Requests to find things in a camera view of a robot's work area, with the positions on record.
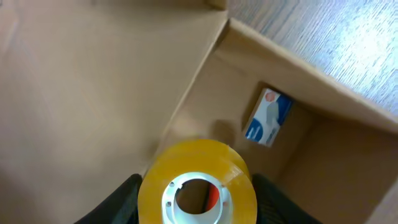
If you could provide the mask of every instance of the white plastic core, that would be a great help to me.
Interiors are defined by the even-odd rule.
[[[201,179],[213,184],[218,192],[217,203],[209,211],[202,214],[189,214],[177,205],[175,194],[189,180]],[[163,224],[229,224],[232,219],[233,204],[231,194],[221,182],[211,175],[202,172],[189,172],[174,178],[166,187],[162,196]]]

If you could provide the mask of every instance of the yellow tape roll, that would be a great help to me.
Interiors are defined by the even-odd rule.
[[[233,203],[232,223],[256,222],[256,194],[239,154],[218,141],[194,140],[168,148],[148,170],[138,195],[141,224],[163,223],[163,193],[174,178],[188,172],[209,174],[228,188]]]

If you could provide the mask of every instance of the cardboard box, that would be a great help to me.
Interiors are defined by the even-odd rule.
[[[1,222],[75,222],[186,138],[230,144],[321,222],[396,212],[397,117],[222,8],[3,0]],[[297,102],[269,150],[241,137],[266,85]]]

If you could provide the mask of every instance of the wood grain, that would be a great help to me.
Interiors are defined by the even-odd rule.
[[[229,16],[397,115],[394,6],[387,0],[230,0]]]

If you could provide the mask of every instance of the small box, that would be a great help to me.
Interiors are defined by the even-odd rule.
[[[272,146],[292,104],[287,96],[269,88],[263,89],[245,128],[247,139]]]

